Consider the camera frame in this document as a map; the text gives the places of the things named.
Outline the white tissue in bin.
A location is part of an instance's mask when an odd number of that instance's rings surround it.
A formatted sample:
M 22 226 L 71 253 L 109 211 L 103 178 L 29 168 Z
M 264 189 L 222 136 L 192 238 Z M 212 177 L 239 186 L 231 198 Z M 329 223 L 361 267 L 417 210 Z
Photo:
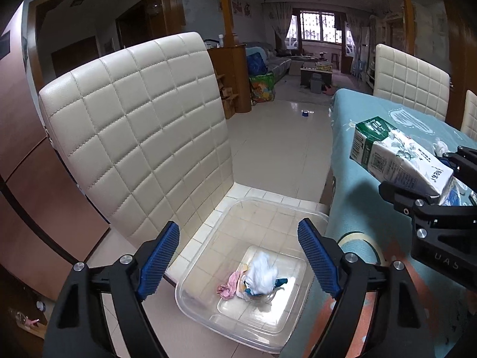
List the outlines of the white tissue in bin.
M 276 279 L 278 278 L 278 270 L 275 266 L 270 264 L 269 255 L 259 251 L 251 261 L 245 276 Z

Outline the white green milk carton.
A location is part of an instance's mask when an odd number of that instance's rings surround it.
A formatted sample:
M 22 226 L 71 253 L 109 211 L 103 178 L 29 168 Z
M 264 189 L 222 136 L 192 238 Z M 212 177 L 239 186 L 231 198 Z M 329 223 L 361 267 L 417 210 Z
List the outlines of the white green milk carton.
M 451 168 L 379 116 L 356 124 L 350 158 L 381 183 L 437 200 L 452 185 Z

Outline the cream chair far right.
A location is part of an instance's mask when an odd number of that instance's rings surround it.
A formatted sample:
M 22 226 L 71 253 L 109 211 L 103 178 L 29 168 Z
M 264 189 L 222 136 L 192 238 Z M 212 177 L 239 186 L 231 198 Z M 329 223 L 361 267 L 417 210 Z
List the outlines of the cream chair far right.
M 477 95 L 467 90 L 461 132 L 477 141 Z

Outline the colourful shopping bag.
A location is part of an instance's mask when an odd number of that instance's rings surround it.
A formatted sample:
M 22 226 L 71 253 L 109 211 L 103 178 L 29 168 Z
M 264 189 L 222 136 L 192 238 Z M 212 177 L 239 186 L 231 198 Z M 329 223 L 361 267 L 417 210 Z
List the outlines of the colourful shopping bag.
M 275 77 L 272 72 L 249 77 L 251 89 L 251 102 L 266 103 L 275 99 Z

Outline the cream chair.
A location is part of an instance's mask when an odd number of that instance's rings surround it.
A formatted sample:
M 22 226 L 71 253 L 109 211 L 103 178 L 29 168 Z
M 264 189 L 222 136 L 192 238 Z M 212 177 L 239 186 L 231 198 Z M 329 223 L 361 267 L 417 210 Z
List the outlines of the cream chair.
M 175 287 L 237 200 L 304 204 L 325 213 L 321 204 L 234 181 L 218 80 L 197 33 L 90 61 L 49 82 L 39 104 L 69 173 L 135 253 L 168 221 L 178 225 L 179 245 L 161 279 Z
M 444 121 L 450 100 L 450 76 L 426 61 L 378 44 L 374 95 Z
M 461 132 L 477 141 L 477 95 L 467 90 Z

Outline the blue foil snack wrapper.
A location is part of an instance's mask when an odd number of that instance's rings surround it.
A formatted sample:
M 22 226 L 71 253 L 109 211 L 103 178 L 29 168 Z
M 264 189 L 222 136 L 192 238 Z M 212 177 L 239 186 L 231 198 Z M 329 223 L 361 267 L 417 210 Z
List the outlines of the blue foil snack wrapper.
M 242 276 L 237 282 L 235 295 L 240 298 L 265 297 L 274 293 L 277 289 L 288 283 L 287 278 L 252 278 Z

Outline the teal printed tablecloth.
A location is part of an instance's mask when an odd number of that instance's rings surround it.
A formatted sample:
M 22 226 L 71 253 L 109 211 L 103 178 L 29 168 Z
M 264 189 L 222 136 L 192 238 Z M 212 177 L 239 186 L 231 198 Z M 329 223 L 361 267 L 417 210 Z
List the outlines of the teal printed tablecloth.
M 335 192 L 326 235 L 367 262 L 405 262 L 427 311 L 435 354 L 444 357 L 458 337 L 471 328 L 466 290 L 411 258 L 410 219 L 379 196 L 377 180 L 349 157 L 355 126 L 375 116 L 427 150 L 433 149 L 436 141 L 445 142 L 452 151 L 459 146 L 476 147 L 476 142 L 434 116 L 402 104 L 348 89 L 335 93 L 331 113 Z

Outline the cream chair left side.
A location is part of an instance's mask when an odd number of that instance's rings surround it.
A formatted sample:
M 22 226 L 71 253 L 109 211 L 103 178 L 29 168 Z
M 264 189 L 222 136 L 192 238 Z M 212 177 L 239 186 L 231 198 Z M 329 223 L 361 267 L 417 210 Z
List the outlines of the cream chair left side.
M 325 213 L 321 204 L 234 181 L 218 80 L 197 33 L 90 61 L 49 82 L 39 104 L 69 173 L 135 253 L 168 221 L 178 225 L 179 245 L 161 279 L 175 287 L 237 200 L 304 204 Z

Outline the grey sofa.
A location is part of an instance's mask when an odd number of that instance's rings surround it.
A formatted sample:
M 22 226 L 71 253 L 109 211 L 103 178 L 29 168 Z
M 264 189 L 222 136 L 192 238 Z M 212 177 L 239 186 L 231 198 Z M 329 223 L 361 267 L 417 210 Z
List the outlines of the grey sofa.
M 268 73 L 273 73 L 275 82 L 279 82 L 288 72 L 292 59 L 290 57 L 279 57 L 276 50 L 266 42 L 247 42 L 245 43 L 246 55 L 260 53 Z

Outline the clear plastic bin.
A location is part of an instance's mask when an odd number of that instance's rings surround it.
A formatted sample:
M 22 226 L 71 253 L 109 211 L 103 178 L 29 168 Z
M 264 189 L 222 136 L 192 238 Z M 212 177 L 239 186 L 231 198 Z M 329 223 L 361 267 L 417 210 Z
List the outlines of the clear plastic bin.
M 235 342 L 277 355 L 301 316 L 315 275 L 298 243 L 321 211 L 242 198 L 221 213 L 175 288 L 184 315 Z

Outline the coffee table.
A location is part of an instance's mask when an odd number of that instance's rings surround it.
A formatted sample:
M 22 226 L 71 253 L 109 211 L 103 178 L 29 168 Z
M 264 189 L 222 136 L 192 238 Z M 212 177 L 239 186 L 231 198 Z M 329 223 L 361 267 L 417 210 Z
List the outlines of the coffee table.
M 325 61 L 304 62 L 300 68 L 300 85 L 313 93 L 324 93 L 332 86 L 332 64 Z

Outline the cream chair far middle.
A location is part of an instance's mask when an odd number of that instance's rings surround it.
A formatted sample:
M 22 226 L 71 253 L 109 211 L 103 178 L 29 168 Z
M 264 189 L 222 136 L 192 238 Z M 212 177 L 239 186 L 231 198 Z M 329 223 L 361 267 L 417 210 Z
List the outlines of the cream chair far middle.
M 450 76 L 426 61 L 378 44 L 374 95 L 444 121 L 450 100 Z

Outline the white crumpled tissue bag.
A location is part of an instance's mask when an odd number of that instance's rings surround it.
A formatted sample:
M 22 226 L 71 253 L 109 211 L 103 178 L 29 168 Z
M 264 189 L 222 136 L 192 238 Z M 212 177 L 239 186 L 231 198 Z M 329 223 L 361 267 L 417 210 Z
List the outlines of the white crumpled tissue bag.
M 441 141 L 439 138 L 433 143 L 434 154 L 438 158 L 442 158 L 445 154 L 449 152 L 449 147 L 444 141 Z

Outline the window with grille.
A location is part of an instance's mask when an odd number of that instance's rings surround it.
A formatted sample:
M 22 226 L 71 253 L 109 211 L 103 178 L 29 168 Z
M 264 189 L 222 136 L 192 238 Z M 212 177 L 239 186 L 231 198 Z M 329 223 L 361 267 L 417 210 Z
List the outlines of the window with grille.
M 287 36 L 287 46 L 298 47 L 298 40 L 342 44 L 341 15 L 326 11 L 300 10 L 292 14 Z

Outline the wooden door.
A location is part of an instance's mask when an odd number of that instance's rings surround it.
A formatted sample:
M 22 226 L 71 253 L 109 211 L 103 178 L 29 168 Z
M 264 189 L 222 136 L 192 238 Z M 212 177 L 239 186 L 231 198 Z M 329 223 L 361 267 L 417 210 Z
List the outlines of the wooden door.
M 446 122 L 460 129 L 467 91 L 476 91 L 476 0 L 444 0 L 449 24 L 451 81 Z

